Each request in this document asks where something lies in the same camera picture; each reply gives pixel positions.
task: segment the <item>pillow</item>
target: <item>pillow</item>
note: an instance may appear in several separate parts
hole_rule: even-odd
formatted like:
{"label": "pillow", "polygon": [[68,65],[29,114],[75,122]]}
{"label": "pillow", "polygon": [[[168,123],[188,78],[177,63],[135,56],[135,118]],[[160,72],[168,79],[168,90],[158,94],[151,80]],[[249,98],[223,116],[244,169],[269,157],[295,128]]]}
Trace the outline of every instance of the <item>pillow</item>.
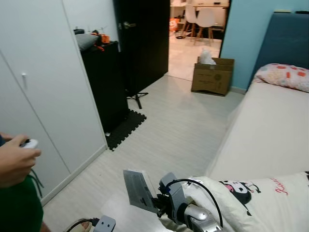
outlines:
{"label": "pillow", "polygon": [[[214,195],[225,232],[309,231],[309,172],[251,181],[195,179]],[[209,209],[219,222],[210,196],[201,187],[183,188],[187,198]]]}
{"label": "pillow", "polygon": [[75,35],[75,37],[77,40],[77,44],[79,46],[79,50],[81,52],[93,46],[98,40],[98,37],[96,35],[89,35],[89,34],[77,34]]}
{"label": "pillow", "polygon": [[265,65],[256,72],[254,81],[309,92],[309,70],[293,65]]}

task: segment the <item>white chair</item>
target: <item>white chair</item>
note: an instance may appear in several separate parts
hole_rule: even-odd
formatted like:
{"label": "white chair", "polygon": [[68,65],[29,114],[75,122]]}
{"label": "white chair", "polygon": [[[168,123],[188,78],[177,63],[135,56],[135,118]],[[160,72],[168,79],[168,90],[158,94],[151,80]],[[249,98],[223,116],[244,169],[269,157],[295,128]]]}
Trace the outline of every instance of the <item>white chair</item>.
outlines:
{"label": "white chair", "polygon": [[186,34],[186,32],[189,29],[190,24],[192,24],[191,37],[193,37],[195,34],[195,23],[197,23],[197,15],[195,14],[195,8],[192,5],[187,4],[185,6],[184,16],[185,16],[186,23],[188,23],[188,25],[187,27],[185,27],[186,25],[184,25],[182,36]]}
{"label": "white chair", "polygon": [[203,29],[208,28],[208,39],[209,44],[211,46],[211,39],[213,40],[213,33],[211,27],[215,25],[215,22],[216,21],[213,10],[210,8],[201,8],[197,16],[197,24],[199,25],[199,32],[194,40],[194,44],[196,43],[197,38],[201,36]]}

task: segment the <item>hand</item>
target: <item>hand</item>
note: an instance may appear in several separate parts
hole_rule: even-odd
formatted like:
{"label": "hand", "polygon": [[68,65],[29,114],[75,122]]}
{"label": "hand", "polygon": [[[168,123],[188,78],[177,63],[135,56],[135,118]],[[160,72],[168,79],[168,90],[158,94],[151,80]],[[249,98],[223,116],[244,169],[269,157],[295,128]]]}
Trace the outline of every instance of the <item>hand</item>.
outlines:
{"label": "hand", "polygon": [[18,135],[0,147],[0,188],[8,188],[23,182],[35,165],[41,150],[21,148],[20,144],[28,139]]}
{"label": "hand", "polygon": [[9,135],[9,134],[7,134],[7,133],[3,133],[3,132],[0,132],[0,135],[1,135],[1,137],[6,141],[6,142],[8,142],[8,141],[10,141],[10,140],[12,140],[14,137],[13,136],[11,136],[11,135]]}

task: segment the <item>cardboard box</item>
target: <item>cardboard box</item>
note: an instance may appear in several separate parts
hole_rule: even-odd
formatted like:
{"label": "cardboard box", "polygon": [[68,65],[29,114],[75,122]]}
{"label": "cardboard box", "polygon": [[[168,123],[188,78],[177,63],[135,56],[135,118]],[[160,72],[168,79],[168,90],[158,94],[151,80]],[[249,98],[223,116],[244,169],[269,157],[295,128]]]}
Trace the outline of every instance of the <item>cardboard box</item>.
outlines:
{"label": "cardboard box", "polygon": [[234,60],[212,58],[216,65],[200,64],[199,57],[194,67],[192,92],[225,96],[233,75]]}

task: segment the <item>white wardrobe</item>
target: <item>white wardrobe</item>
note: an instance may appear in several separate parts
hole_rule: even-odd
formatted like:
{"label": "white wardrobe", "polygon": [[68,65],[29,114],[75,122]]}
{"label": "white wardrobe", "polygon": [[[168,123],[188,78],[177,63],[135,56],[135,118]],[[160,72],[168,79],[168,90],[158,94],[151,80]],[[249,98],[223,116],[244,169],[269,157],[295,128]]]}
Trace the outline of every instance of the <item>white wardrobe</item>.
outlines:
{"label": "white wardrobe", "polygon": [[61,0],[0,3],[0,131],[39,141],[46,203],[106,148]]}

